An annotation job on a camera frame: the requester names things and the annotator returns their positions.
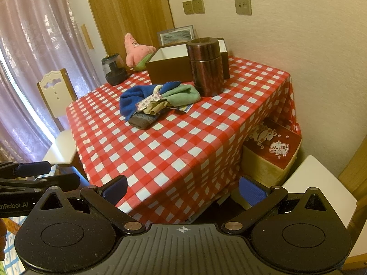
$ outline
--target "curtain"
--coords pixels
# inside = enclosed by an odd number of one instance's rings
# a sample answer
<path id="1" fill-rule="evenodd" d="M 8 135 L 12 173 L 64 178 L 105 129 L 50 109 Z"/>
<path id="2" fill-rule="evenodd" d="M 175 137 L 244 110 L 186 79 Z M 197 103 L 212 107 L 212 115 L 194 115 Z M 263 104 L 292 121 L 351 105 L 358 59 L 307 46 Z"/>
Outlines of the curtain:
<path id="1" fill-rule="evenodd" d="M 100 86 L 67 0 L 0 0 L 0 49 L 16 84 L 56 137 L 38 91 L 51 70 L 66 68 L 78 97 Z"/>
<path id="2" fill-rule="evenodd" d="M 59 130 L 38 91 L 51 70 L 66 68 L 78 97 L 100 86 L 67 0 L 0 0 L 0 52 L 8 73 L 56 137 Z M 0 158 L 43 158 L 50 141 L 0 69 Z"/>

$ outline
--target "double wall outlet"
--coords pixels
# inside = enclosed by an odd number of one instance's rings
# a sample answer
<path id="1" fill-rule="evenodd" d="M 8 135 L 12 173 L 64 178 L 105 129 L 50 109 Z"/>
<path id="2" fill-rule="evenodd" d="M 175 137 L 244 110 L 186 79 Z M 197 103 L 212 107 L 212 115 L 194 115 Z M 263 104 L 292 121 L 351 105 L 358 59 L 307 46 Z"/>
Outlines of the double wall outlet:
<path id="1" fill-rule="evenodd" d="M 185 1 L 185 2 L 182 2 L 182 5 L 183 5 L 183 10 L 185 14 L 205 13 L 203 0 Z"/>
<path id="2" fill-rule="evenodd" d="M 251 0 L 234 0 L 237 14 L 252 15 Z"/>

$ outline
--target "framed picture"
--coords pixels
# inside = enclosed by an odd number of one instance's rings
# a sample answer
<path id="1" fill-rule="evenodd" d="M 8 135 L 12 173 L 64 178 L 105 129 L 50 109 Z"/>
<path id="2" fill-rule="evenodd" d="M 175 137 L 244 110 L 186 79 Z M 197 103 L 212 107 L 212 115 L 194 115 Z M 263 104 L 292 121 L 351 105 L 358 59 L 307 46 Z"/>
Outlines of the framed picture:
<path id="1" fill-rule="evenodd" d="M 158 32 L 159 45 L 176 44 L 195 39 L 193 26 L 186 26 Z"/>

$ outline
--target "pile of clothes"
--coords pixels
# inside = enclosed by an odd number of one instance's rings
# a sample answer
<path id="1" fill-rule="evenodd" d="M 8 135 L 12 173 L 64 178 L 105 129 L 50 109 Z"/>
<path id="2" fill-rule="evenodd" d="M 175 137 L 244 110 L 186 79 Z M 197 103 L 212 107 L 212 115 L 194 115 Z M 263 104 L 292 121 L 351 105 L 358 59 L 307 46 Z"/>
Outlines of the pile of clothes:
<path id="1" fill-rule="evenodd" d="M 192 85 L 167 82 L 164 85 L 135 86 L 120 96 L 120 113 L 133 127 L 147 129 L 171 108 L 200 100 Z"/>

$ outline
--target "gray ribbed plate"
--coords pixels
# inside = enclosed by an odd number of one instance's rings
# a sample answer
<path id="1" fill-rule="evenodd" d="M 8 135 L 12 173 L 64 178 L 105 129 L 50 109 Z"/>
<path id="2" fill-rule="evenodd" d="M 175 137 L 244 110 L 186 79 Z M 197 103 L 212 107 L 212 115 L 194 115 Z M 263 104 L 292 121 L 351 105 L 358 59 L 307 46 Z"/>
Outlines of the gray ribbed plate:
<path id="1" fill-rule="evenodd" d="M 213 224 L 154 224 L 142 235 L 123 238 L 88 275 L 281 275 L 259 261 L 245 241 L 224 235 Z M 330 274 L 339 275 L 340 271 Z"/>

